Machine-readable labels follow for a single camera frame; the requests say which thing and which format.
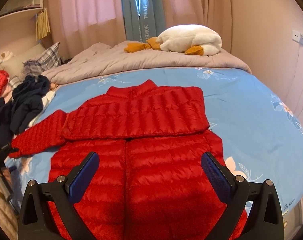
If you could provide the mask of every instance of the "blue gripper pad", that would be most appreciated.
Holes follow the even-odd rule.
[[[210,153],[206,152],[201,157],[201,167],[215,190],[219,200],[229,204],[233,197],[232,182],[224,175],[223,166]]]
[[[71,181],[66,183],[66,191],[71,204],[82,200],[91,180],[99,167],[99,155],[90,152],[79,166],[76,166],[67,177],[71,175]]]

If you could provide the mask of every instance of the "stuffed animal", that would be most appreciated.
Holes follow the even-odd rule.
[[[183,52],[186,55],[213,56],[222,46],[218,33],[202,25],[178,25],[162,32],[147,43],[129,43],[124,49],[132,53],[143,49]]]
[[[1,57],[2,57],[2,58],[0,58],[0,65],[1,65],[4,61],[9,60],[10,58],[14,57],[14,54],[13,54],[12,52],[10,52],[10,51],[5,51],[5,52],[3,52],[3,53],[1,54]]]

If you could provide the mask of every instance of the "jacket collar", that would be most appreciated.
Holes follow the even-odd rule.
[[[128,98],[134,99],[141,95],[146,94],[150,90],[156,88],[157,86],[150,79],[144,82],[143,84],[136,87],[128,87],[128,88],[117,88],[110,87],[106,92],[107,95],[119,98]]]

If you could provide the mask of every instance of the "beige knit blanket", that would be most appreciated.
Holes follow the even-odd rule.
[[[3,172],[6,179],[10,180],[8,170]],[[18,217],[14,214],[13,208],[6,202],[5,197],[0,189],[0,226],[10,240],[17,240]]]

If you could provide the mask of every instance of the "plaid pillow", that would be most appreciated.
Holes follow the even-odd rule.
[[[12,88],[12,90],[14,90],[15,88],[18,87],[18,85],[20,85],[22,82],[19,80],[18,76],[13,76],[9,82],[8,85]]]
[[[61,65],[59,53],[59,42],[45,50],[38,59],[28,60],[24,63],[24,75],[39,76],[45,70],[56,68]]]

